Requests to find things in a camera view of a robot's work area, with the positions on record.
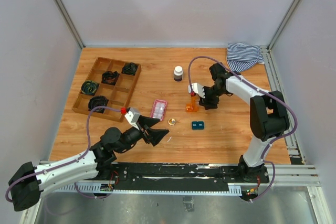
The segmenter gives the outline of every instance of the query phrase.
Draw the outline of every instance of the wall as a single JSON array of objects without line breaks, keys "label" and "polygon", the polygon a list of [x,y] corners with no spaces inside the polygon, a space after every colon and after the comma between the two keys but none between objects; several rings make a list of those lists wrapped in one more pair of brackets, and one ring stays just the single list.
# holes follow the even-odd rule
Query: wall
[{"label": "wall", "polygon": [[336,221],[336,0],[303,0],[272,53],[309,163]]},{"label": "wall", "polygon": [[62,0],[86,46],[267,45],[292,0]]},{"label": "wall", "polygon": [[18,223],[5,200],[21,164],[48,158],[80,49],[53,0],[0,0],[0,216]]}]

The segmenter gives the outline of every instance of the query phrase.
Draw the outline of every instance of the wooden organizer box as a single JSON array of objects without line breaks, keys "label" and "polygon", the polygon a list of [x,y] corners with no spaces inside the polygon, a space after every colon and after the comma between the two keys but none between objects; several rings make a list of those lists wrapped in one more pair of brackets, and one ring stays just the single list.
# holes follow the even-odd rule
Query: wooden organizer box
[{"label": "wooden organizer box", "polygon": [[[138,69],[136,70],[135,76],[121,73],[122,68],[128,63],[129,62],[98,57],[86,78],[86,81],[90,80],[98,83],[98,89],[94,95],[82,94],[80,90],[72,110],[77,113],[88,115],[90,113],[88,107],[89,101],[91,98],[98,95],[103,95],[108,99],[108,107],[114,109],[127,107],[141,72],[140,64],[136,63]],[[115,86],[101,82],[101,75],[106,71],[117,71],[120,74]],[[93,112],[92,116],[117,122],[123,120],[123,115],[120,112],[112,110],[104,110],[104,113]]]}]

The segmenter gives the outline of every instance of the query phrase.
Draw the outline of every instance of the bottle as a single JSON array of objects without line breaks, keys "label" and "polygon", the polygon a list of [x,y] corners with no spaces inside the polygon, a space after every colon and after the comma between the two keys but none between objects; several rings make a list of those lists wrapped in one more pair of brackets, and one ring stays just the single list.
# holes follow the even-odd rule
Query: bottle
[{"label": "bottle", "polygon": [[183,79],[183,69],[181,66],[177,66],[174,69],[174,80],[182,81],[182,79]]}]

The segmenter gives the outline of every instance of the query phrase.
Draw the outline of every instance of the wooden table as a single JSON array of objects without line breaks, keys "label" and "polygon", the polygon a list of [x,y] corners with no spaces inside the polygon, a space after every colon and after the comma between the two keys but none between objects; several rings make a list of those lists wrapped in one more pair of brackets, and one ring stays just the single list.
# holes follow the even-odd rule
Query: wooden table
[{"label": "wooden table", "polygon": [[[87,147],[87,116],[72,111],[78,91],[85,81],[95,59],[106,57],[140,63],[142,71],[134,89],[130,106],[139,109],[142,115],[150,116],[155,99],[168,102],[164,121],[155,127],[169,129],[170,132],[156,147],[139,141],[131,151],[118,154],[118,162],[171,162],[171,163],[218,163],[236,164],[246,151],[252,132],[249,126],[249,106],[237,96],[220,97],[219,108],[187,113],[186,103],[190,102],[187,92],[187,68],[196,56],[211,56],[226,62],[225,48],[85,48],[82,51],[77,71],[72,82],[67,104],[60,122],[58,134],[50,160],[56,161],[78,154]],[[192,65],[192,82],[212,86],[207,59],[197,59]],[[184,69],[184,79],[173,79],[174,67]],[[256,65],[243,72],[244,77],[255,85],[269,89],[263,65]],[[169,118],[178,122],[174,126],[167,123]],[[193,131],[192,121],[204,121],[205,130]],[[92,144],[109,127],[118,127],[122,132],[130,127],[126,119],[114,122],[91,117],[90,135]],[[277,164],[290,164],[285,141],[274,144],[267,159]]]}]

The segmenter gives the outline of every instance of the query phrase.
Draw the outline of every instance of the blue and white striped towel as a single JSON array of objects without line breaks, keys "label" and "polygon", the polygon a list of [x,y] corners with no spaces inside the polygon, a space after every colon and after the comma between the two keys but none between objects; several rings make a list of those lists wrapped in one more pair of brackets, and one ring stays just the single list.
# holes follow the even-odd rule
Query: blue and white striped towel
[{"label": "blue and white striped towel", "polygon": [[232,71],[242,72],[255,64],[265,64],[260,52],[260,46],[250,46],[244,43],[227,45],[227,63]]}]

